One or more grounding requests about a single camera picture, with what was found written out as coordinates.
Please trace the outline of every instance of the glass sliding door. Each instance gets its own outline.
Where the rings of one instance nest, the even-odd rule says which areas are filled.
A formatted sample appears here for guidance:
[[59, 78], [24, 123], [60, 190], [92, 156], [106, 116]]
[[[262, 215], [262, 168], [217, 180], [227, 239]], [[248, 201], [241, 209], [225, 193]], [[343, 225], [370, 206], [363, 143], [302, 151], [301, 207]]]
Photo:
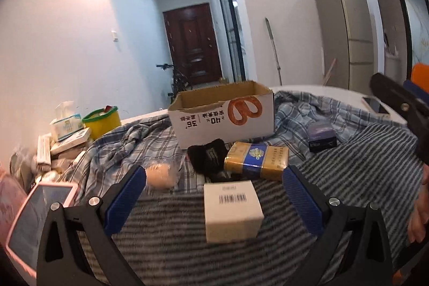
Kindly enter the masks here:
[[416, 63], [429, 65], [429, 1], [401, 0], [407, 34], [407, 79]]
[[230, 50], [232, 74], [234, 81], [246, 80], [243, 53], [243, 31], [238, 13], [237, 0], [220, 0], [225, 28], [227, 30], [228, 47]]

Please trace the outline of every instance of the finger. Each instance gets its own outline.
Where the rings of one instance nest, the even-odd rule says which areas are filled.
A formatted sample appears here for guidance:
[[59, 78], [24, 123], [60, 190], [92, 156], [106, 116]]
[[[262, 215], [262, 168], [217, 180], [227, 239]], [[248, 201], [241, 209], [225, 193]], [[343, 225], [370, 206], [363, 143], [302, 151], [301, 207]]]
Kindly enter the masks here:
[[423, 224], [429, 221], [429, 190], [428, 186], [424, 185], [420, 189], [419, 198], [416, 201], [415, 207], [419, 211], [420, 219]]
[[408, 239], [409, 239], [410, 243], [413, 243], [414, 241], [416, 241], [416, 237], [414, 236], [414, 233], [413, 233], [413, 225], [411, 224], [412, 218], [413, 218], [413, 213], [411, 214], [411, 218], [410, 218], [410, 221], [408, 222], [408, 228], [407, 228]]
[[417, 210], [414, 210], [413, 217], [411, 218], [411, 229], [413, 230], [413, 234], [417, 240], [417, 242], [421, 243], [426, 235], [425, 227], [420, 220], [420, 215]]
[[429, 183], [429, 166], [424, 164], [423, 166], [423, 184]]

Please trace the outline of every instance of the white table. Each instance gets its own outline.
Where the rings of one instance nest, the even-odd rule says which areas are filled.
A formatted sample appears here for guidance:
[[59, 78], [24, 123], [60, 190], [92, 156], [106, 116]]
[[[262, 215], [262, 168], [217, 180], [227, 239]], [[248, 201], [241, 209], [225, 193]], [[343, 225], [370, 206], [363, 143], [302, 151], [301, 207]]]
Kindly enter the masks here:
[[[365, 104], [362, 102], [362, 97], [364, 95], [341, 88], [334, 87], [324, 87], [322, 85], [283, 85], [282, 87], [272, 87], [271, 90], [276, 93], [277, 91], [302, 91], [309, 92], [316, 96], [327, 96], [330, 98], [334, 98], [335, 100], [347, 103], [348, 105], [352, 105], [353, 107], [360, 108], [371, 112]], [[384, 108], [390, 113], [390, 119], [395, 122], [400, 122], [402, 124], [406, 124], [407, 122], [403, 119], [398, 113], [396, 113], [392, 108], [383, 104]], [[139, 120], [142, 118], [156, 117], [158, 115], [167, 114], [167, 110], [157, 110], [156, 112], [140, 115], [137, 117], [129, 118], [122, 120], [122, 125], [128, 122], [133, 122], [135, 120]]]

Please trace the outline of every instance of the green rim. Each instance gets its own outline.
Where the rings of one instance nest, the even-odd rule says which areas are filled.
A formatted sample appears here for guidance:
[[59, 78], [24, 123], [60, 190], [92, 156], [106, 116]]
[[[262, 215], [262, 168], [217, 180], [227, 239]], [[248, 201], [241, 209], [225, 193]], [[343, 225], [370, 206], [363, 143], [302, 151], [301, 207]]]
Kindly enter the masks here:
[[117, 111], [117, 106], [113, 106], [112, 109], [107, 112], [106, 114], [103, 115], [97, 115], [96, 117], [93, 117], [93, 115], [97, 114], [97, 113], [101, 113], [104, 112], [104, 108], [102, 109], [97, 109], [94, 112], [89, 113], [85, 118], [82, 119], [83, 123], [88, 123], [88, 122], [96, 122], [97, 120], [101, 120], [101, 119], [105, 119], [107, 117], [110, 117], [113, 113], [115, 113]]

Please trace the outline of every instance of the barcode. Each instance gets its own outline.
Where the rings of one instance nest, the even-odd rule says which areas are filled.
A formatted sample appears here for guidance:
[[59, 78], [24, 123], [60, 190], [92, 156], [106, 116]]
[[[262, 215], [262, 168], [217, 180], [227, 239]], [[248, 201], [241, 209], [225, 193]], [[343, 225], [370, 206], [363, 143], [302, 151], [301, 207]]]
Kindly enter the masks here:
[[246, 202], [246, 194], [225, 194], [219, 196], [219, 204], [233, 204], [235, 202]]

